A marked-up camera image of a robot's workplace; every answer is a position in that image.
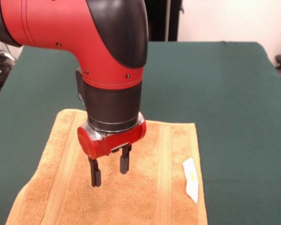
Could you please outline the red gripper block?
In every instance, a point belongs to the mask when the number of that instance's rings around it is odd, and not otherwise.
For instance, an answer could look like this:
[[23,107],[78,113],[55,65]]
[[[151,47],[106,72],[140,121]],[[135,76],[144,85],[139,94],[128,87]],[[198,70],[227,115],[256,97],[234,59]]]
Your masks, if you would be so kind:
[[146,122],[142,113],[139,113],[136,125],[123,132],[99,132],[95,131],[88,124],[78,127],[78,141],[83,152],[89,157],[91,184],[93,187],[101,186],[101,171],[96,159],[123,147],[120,157],[120,172],[126,174],[129,171],[131,144],[142,139],[145,133]]

